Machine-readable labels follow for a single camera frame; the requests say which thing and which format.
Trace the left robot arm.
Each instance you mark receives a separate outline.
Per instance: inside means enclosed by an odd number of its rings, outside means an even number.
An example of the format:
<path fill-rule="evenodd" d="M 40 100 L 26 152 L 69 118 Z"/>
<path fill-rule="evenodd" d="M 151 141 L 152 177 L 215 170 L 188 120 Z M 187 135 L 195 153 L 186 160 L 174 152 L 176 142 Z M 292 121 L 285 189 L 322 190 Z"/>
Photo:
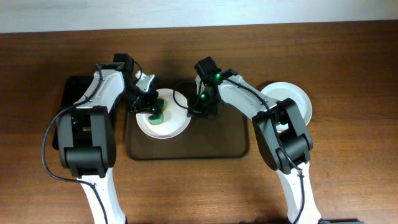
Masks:
<path fill-rule="evenodd" d="M 127 223 L 113 180 L 118 100 L 125 96 L 133 112 L 159 111 L 156 76 L 133 68 L 126 62 L 97 65 L 81 98 L 56 119 L 60 162 L 82 186 L 95 223 Z"/>

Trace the white plate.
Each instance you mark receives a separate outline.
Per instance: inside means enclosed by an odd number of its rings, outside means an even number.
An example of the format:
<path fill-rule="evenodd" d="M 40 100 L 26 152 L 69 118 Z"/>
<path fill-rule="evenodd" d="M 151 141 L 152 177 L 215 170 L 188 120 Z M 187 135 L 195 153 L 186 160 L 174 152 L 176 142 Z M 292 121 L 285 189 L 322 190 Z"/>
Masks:
<path fill-rule="evenodd" d="M 309 124 L 313 112 L 312 103 L 308 95 L 297 85 L 288 82 L 274 82 L 264 87 L 261 93 L 279 101 L 287 98 L 295 101 L 305 125 Z"/>
<path fill-rule="evenodd" d="M 136 114 L 136 121 L 139 128 L 148 136 L 156 139 L 173 138 L 184 131 L 189 125 L 191 118 L 187 116 L 187 109 L 176 104 L 174 100 L 187 107 L 187 99 L 178 91 L 173 94 L 172 89 L 158 89 L 159 98 L 167 100 L 168 106 L 164 111 L 164 122 L 159 125 L 151 125 L 148 122 L 150 114 Z"/>

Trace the white plate top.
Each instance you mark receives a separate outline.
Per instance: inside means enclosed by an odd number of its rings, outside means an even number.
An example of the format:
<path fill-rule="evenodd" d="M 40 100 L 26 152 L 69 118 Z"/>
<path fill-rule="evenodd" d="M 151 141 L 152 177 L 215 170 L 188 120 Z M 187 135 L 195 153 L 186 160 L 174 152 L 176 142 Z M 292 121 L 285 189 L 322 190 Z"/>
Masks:
<path fill-rule="evenodd" d="M 159 125 L 151 125 L 148 122 L 150 114 L 136 114 L 136 121 L 139 128 L 148 136 L 156 139 L 173 138 L 184 131 L 189 125 L 191 118 L 187 116 L 187 109 L 176 104 L 174 100 L 187 107 L 187 99 L 178 91 L 173 94 L 172 89 L 158 89 L 159 98 L 167 100 L 168 106 L 164 111 L 164 122 Z"/>

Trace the green yellow sponge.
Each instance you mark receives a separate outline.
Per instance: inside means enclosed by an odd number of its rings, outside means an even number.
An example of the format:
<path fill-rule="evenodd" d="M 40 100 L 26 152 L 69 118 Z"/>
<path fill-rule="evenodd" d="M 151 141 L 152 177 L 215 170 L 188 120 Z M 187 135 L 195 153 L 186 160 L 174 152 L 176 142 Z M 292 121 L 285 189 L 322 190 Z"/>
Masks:
<path fill-rule="evenodd" d="M 155 104 L 155 113 L 148 117 L 148 122 L 151 125 L 159 125 L 164 122 L 164 111 L 168 106 L 168 101 L 157 99 Z"/>

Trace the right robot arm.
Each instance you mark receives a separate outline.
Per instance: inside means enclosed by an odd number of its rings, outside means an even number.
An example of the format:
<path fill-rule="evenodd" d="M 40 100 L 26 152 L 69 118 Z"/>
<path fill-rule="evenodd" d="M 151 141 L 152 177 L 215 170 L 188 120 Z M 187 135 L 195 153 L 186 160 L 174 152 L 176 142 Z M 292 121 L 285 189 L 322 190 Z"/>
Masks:
<path fill-rule="evenodd" d="M 197 96 L 188 110 L 200 111 L 200 103 L 222 101 L 242 112 L 252 121 L 264 162 L 282 184 L 289 222 L 324 223 L 309 177 L 313 141 L 295 101 L 269 98 L 231 68 L 196 72 Z"/>

